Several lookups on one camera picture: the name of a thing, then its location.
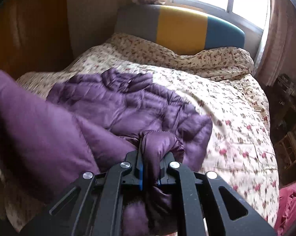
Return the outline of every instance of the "floral pattern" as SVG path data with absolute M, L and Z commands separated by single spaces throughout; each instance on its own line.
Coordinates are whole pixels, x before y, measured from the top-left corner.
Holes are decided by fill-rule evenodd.
M 115 33 L 106 43 L 87 50 L 62 72 L 31 72 L 18 82 L 46 98 L 58 81 L 78 73 L 101 73 L 110 67 L 121 72 L 152 73 L 155 83 L 175 90 L 200 114 L 209 114 L 213 130 L 200 172 L 216 171 L 274 226 L 279 184 L 269 138 L 268 100 L 250 74 L 253 61 L 247 51 L 224 47 L 179 56 L 147 40 Z

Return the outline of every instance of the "headboard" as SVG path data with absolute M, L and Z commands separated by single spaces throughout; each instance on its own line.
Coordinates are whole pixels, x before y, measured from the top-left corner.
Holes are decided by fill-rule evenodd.
M 160 44 L 178 55 L 218 47 L 244 47 L 245 34 L 220 18 L 165 5 L 130 5 L 119 9 L 115 32 Z

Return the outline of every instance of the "puffer jacket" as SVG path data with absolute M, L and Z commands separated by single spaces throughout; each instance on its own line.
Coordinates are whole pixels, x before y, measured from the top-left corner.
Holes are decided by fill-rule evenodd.
M 128 152 L 141 150 L 144 191 L 124 198 L 122 232 L 127 236 L 176 229 L 172 196 L 155 185 L 159 162 L 171 151 L 198 171 L 212 131 L 210 117 L 152 83 L 152 75 L 112 68 L 55 84 L 47 101 L 0 71 L 0 125 L 10 139 L 2 141 L 9 151 L 0 152 L 1 168 L 44 202 L 81 173 L 105 172 Z

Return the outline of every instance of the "floral comforter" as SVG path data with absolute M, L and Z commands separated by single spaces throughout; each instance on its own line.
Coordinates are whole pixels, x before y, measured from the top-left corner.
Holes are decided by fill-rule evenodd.
M 31 72 L 18 82 L 45 98 L 57 81 L 77 73 L 101 73 L 110 67 L 121 72 L 150 72 L 155 83 L 175 90 L 200 114 L 211 115 L 213 131 L 200 172 L 216 171 L 274 226 L 279 178 L 269 138 L 268 100 L 250 74 L 253 61 L 247 51 L 226 47 L 179 56 L 147 40 L 117 33 L 87 50 L 62 72 Z M 15 186 L 6 187 L 14 189 L 11 195 L 18 192 Z M 30 218 L 14 205 L 20 196 L 7 199 L 7 216 L 20 229 Z

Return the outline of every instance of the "pink cloth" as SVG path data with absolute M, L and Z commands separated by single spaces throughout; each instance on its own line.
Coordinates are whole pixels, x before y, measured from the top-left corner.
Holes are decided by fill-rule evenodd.
M 279 210 L 275 230 L 278 236 L 291 227 L 296 219 L 296 183 L 280 189 Z

